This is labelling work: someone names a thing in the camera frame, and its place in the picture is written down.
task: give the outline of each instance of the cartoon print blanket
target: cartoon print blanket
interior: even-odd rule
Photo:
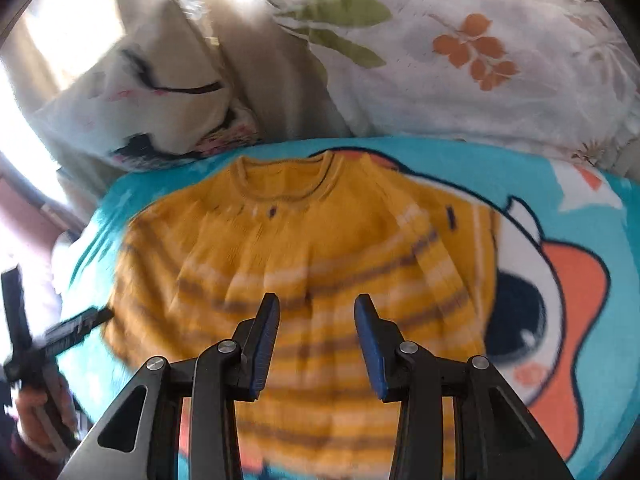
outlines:
[[[272,159],[326,149],[376,155],[427,186],[500,213],[487,353],[529,405],[578,480],[595,480],[640,413],[640,187],[597,170],[446,140],[316,139],[257,146],[182,168],[121,178],[81,239],[65,317],[105,304],[127,221],[240,153]],[[60,357],[81,404],[98,418],[131,377],[98,331]],[[300,478],[244,453],[246,478]],[[181,474],[186,462],[181,461]]]

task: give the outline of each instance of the striped sweater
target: striped sweater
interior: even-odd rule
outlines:
[[[192,358],[275,292],[282,311],[266,388],[255,404],[236,404],[243,457],[317,476],[386,477],[399,406],[369,386],[354,299],[370,294],[381,317],[436,355],[483,353],[496,225],[489,207],[368,155],[241,156],[130,222],[104,337],[133,368],[155,354]],[[445,418],[450,472],[447,403]]]

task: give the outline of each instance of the floral pillow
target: floral pillow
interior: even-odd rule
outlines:
[[[474,140],[585,164],[640,136],[640,67],[595,0],[268,2],[356,136]]]
[[[179,4],[163,0],[36,118],[124,170],[179,166],[258,141],[254,115],[224,73]]]

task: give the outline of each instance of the orange leaf print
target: orange leaf print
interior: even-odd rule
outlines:
[[[494,66],[494,72],[502,75],[515,75],[518,67],[513,61],[502,61]]]
[[[480,81],[484,77],[486,67],[480,59],[476,59],[469,67],[469,73],[475,81]]]
[[[460,32],[464,32],[468,36],[476,37],[484,34],[491,25],[484,14],[470,14],[465,18]]]
[[[460,46],[460,42],[458,38],[454,38],[449,34],[443,34],[442,36],[438,36],[435,40],[433,40],[433,49],[438,54],[444,54],[448,56],[453,51],[455,51]]]
[[[471,59],[471,53],[466,43],[461,43],[456,50],[449,54],[449,62],[456,68],[460,68]]]
[[[488,92],[489,90],[493,90],[495,86],[495,74],[493,72],[489,72],[487,76],[485,76],[480,82],[480,89],[483,92]]]
[[[473,46],[480,54],[498,59],[504,55],[504,47],[498,38],[483,36],[472,41]]]
[[[505,76],[505,75],[501,75],[501,74],[495,74],[494,76],[494,85],[495,86],[500,86],[502,83],[504,83],[505,81],[508,81],[510,78]]]

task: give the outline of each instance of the bolt head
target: bolt head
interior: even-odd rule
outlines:
[[[400,351],[403,354],[415,354],[418,351],[418,345],[413,341],[402,341],[400,343]]]
[[[471,364],[478,370],[486,370],[489,367],[489,359],[483,355],[477,355],[471,359]]]
[[[146,367],[151,371],[159,370],[164,366],[164,359],[161,357],[152,357],[146,362]]]
[[[224,341],[220,341],[220,343],[218,343],[218,352],[220,352],[221,354],[230,354],[236,349],[236,346],[238,345],[235,341],[232,341],[231,339],[225,339]]]

